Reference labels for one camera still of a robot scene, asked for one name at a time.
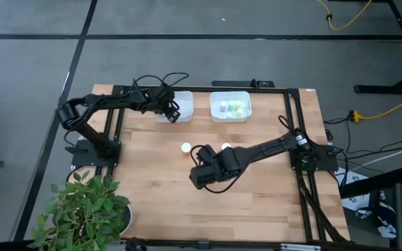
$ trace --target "yellow cable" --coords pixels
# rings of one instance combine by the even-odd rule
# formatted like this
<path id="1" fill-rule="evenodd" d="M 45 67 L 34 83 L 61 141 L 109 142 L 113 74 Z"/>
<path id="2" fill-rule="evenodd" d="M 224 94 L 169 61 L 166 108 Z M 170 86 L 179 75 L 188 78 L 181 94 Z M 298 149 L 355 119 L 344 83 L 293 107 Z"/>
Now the yellow cable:
<path id="1" fill-rule="evenodd" d="M 402 103 L 399 104 L 399 105 L 397 105 L 397 106 L 395 106 L 394 108 L 391 108 L 391 109 L 388 110 L 387 112 L 381 113 L 381 114 L 376 115 L 376 116 L 371 116 L 371 117 L 365 117 L 365 116 L 362 116 L 361 114 L 357 114 L 357 115 L 358 115 L 358 119 L 359 119 L 359 120 L 361 120 L 361 119 L 365 119 L 365 120 L 377 119 L 377 118 L 379 118 L 379 117 L 382 117 L 382 116 L 384 116 L 384 115 L 387 115 L 387 114 L 393 112 L 394 110 L 396 110 L 396 109 L 398 109 L 398 108 L 400 108 L 400 107 L 402 107 Z"/>
<path id="2" fill-rule="evenodd" d="M 323 3 L 321 0 L 316 0 L 318 3 L 322 4 L 325 7 L 325 10 L 327 10 L 327 14 L 330 15 L 329 9 L 328 7 L 325 5 L 325 3 Z M 349 21 L 346 25 L 339 27 L 339 28 L 334 28 L 333 24 L 332 24 L 332 19 L 330 17 L 328 17 L 328 24 L 329 26 L 335 30 L 335 31 L 340 31 L 342 29 L 345 29 L 347 26 L 349 26 L 350 24 L 352 24 L 354 21 L 356 21 L 356 19 L 367 9 L 367 7 L 370 5 L 370 3 L 372 2 L 372 0 L 368 0 L 367 4 L 362 8 L 362 10 L 357 13 L 357 15 L 351 20 Z"/>
<path id="3" fill-rule="evenodd" d="M 387 114 L 393 112 L 394 110 L 396 110 L 396 109 L 398 109 L 398 108 L 400 108 L 400 107 L 402 107 L 402 103 L 399 104 L 399 105 L 397 105 L 397 106 L 395 106 L 394 108 L 391 108 L 391 109 L 388 110 L 387 112 L 381 113 L 381 114 L 376 115 L 376 116 L 365 117 L 365 116 L 359 115 L 359 119 L 377 119 L 377 118 L 379 118 L 379 117 L 381 117 L 381 116 L 384 116 L 384 115 L 387 115 Z"/>

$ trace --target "black clamp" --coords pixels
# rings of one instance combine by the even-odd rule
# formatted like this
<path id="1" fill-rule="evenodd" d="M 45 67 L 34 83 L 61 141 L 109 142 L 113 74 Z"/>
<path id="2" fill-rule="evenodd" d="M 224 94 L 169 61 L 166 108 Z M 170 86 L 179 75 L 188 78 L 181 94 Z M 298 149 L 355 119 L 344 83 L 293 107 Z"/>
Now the black clamp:
<path id="1" fill-rule="evenodd" d="M 148 248 L 140 245 L 139 240 L 131 238 L 125 242 L 125 251 L 147 251 Z"/>
<path id="2" fill-rule="evenodd" d="M 255 91 L 258 91 L 260 85 L 260 80 L 252 79 L 251 80 L 251 87 L 254 88 Z"/>

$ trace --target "white container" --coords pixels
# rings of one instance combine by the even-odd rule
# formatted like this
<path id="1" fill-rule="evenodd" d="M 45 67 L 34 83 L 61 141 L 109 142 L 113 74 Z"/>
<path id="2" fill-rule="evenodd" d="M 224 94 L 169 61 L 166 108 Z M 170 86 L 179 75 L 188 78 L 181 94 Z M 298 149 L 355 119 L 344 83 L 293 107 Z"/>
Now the white container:
<path id="1" fill-rule="evenodd" d="M 193 93 L 191 91 L 175 91 L 174 101 L 179 105 L 181 116 L 176 123 L 189 122 L 193 118 Z M 156 115 L 159 123 L 170 123 L 164 114 Z"/>
<path id="2" fill-rule="evenodd" d="M 232 118 L 227 118 L 226 112 L 220 110 L 221 102 L 225 101 L 229 103 L 230 101 L 241 101 L 243 115 L 237 118 L 237 111 L 233 110 Z M 212 116 L 212 121 L 215 123 L 234 123 L 234 122 L 245 122 L 251 115 L 251 97 L 247 91 L 215 91 L 210 93 L 210 114 Z"/>

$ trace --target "white pot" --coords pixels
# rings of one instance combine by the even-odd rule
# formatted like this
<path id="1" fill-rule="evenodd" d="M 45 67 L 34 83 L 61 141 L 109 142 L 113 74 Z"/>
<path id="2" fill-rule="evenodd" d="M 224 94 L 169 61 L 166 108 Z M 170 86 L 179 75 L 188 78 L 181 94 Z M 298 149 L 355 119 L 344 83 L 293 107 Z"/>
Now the white pot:
<path id="1" fill-rule="evenodd" d="M 133 222 L 133 210 L 131 210 L 130 205 L 126 206 L 126 210 L 124 211 L 124 214 L 129 214 L 129 221 L 128 224 L 126 225 L 125 229 L 122 230 L 122 232 L 119 235 L 125 234 L 126 230 L 128 230 L 128 228 L 130 227 L 131 223 Z"/>

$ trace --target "black cable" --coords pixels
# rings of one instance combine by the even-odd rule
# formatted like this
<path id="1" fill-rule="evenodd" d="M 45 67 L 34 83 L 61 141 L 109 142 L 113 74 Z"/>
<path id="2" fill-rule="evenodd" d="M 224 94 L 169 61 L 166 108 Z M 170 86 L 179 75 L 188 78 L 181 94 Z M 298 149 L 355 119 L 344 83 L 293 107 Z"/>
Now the black cable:
<path id="1" fill-rule="evenodd" d="M 280 121 L 280 123 L 286 128 L 288 129 L 290 132 L 292 132 L 291 128 L 288 126 L 288 119 L 285 118 L 283 115 L 278 115 L 278 121 Z"/>
<path id="2" fill-rule="evenodd" d="M 395 143 L 391 143 L 391 144 L 385 145 L 385 146 L 381 147 L 379 151 L 382 151 L 384 148 L 386 148 L 386 147 L 388 147 L 388 146 L 394 146 L 394 145 L 396 145 L 396 144 L 400 144 L 401 142 L 402 142 L 402 140 L 400 140 L 400 141 L 398 141 L 398 142 L 395 142 Z"/>
<path id="3" fill-rule="evenodd" d="M 384 174 L 384 172 L 383 171 L 380 171 L 380 170 L 377 170 L 377 169 L 371 169 L 371 168 L 368 168 L 368 167 L 364 167 L 364 166 L 361 166 L 361 164 L 358 164 L 358 163 L 356 163 L 356 162 L 353 162 L 353 161 L 349 161 L 349 160 L 347 160 L 349 163 L 352 163 L 352 164 L 355 164 L 355 165 L 357 165 L 357 166 L 359 166 L 359 167 L 361 167 L 361 168 L 364 168 L 364 169 L 367 169 L 367 170 L 371 170 L 371 171 L 374 171 L 374 172 L 380 172 L 381 174 Z"/>
<path id="4" fill-rule="evenodd" d="M 72 144 L 72 143 L 70 143 L 70 142 L 68 141 L 67 137 L 68 137 L 68 134 L 69 134 L 69 133 L 70 133 L 70 130 L 69 130 L 69 131 L 67 131 L 67 132 L 64 134 L 64 136 L 63 136 L 63 140 L 64 140 L 66 143 L 70 144 L 71 146 L 76 147 L 77 145 Z"/>
<path id="5" fill-rule="evenodd" d="M 345 123 L 347 124 L 347 136 L 348 136 L 348 143 L 347 143 L 347 149 L 345 150 L 347 153 L 350 153 L 348 150 L 350 150 L 350 144 L 352 142 L 352 136 L 350 134 L 350 126 L 348 125 L 348 120 L 345 121 Z"/>
<path id="6" fill-rule="evenodd" d="M 146 77 L 155 78 L 155 79 L 159 80 L 159 82 L 161 82 L 160 84 L 162 84 L 162 83 L 164 82 L 160 77 L 157 77 L 157 76 L 155 76 L 155 75 L 143 75 L 143 76 L 137 78 L 137 79 L 135 80 L 135 83 L 137 84 L 137 82 L 138 82 L 139 80 L 144 79 L 144 78 L 146 78 Z"/>
<path id="7" fill-rule="evenodd" d="M 332 134 L 332 132 L 330 130 L 325 129 L 325 135 L 327 136 L 328 141 L 333 140 L 333 134 Z"/>
<path id="8" fill-rule="evenodd" d="M 334 125 L 334 124 L 338 124 L 338 123 L 342 123 L 342 122 L 344 122 L 344 121 L 348 121 L 348 117 L 346 117 L 346 118 L 337 118 L 337 119 L 330 119 L 330 120 L 328 120 L 328 121 L 324 121 L 324 124 L 327 124 L 327 125 Z"/>
<path id="9" fill-rule="evenodd" d="M 166 76 L 164 76 L 164 78 L 162 79 L 162 82 L 164 82 L 165 79 L 171 75 L 184 75 L 184 76 L 181 77 L 180 79 L 178 79 L 176 82 L 173 82 L 173 84 L 169 84 L 169 86 L 174 86 L 175 84 L 179 83 L 180 81 L 182 81 L 190 76 L 188 73 L 168 73 Z"/>
<path id="10" fill-rule="evenodd" d="M 193 162 L 195 163 L 196 167 L 199 167 L 200 164 L 198 162 L 196 162 L 195 158 L 193 157 L 193 150 L 198 149 L 198 148 L 205 148 L 205 146 L 203 145 L 196 145 L 194 147 L 192 147 L 192 149 L 190 150 L 190 157 L 192 158 Z"/>
<path id="11" fill-rule="evenodd" d="M 235 184 L 235 182 L 238 181 L 238 179 L 241 177 L 241 175 L 243 175 L 244 172 L 248 169 L 249 165 L 250 165 L 251 162 L 252 162 L 252 159 L 254 159 L 254 157 L 255 157 L 257 154 L 259 154 L 260 152 L 261 152 L 261 151 L 257 151 L 257 152 L 252 156 L 252 158 L 249 159 L 249 162 L 246 164 L 245 168 L 243 168 L 243 171 L 241 171 L 241 173 L 239 173 L 238 176 L 237 176 L 226 188 L 224 188 L 223 190 L 214 191 L 214 190 L 209 189 L 209 188 L 207 187 L 207 185 L 205 185 L 204 188 L 206 188 L 207 191 L 209 191 L 209 192 L 211 192 L 211 193 L 214 193 L 214 194 L 221 194 L 221 193 L 227 192 L 227 191 Z"/>
<path id="12" fill-rule="evenodd" d="M 397 151 L 397 150 L 402 150 L 402 147 L 398 147 L 398 148 L 395 148 L 395 149 L 384 150 L 384 151 L 377 151 L 377 152 L 374 152 L 374 153 L 365 153 L 365 154 L 358 155 L 358 156 L 355 156 L 355 157 L 351 157 L 351 158 L 348 158 L 348 159 L 349 160 L 354 160 L 354 159 L 362 158 L 362 157 L 365 157 L 365 156 L 368 156 L 368 155 L 379 154 L 379 153 L 388 153 L 388 152 Z"/>

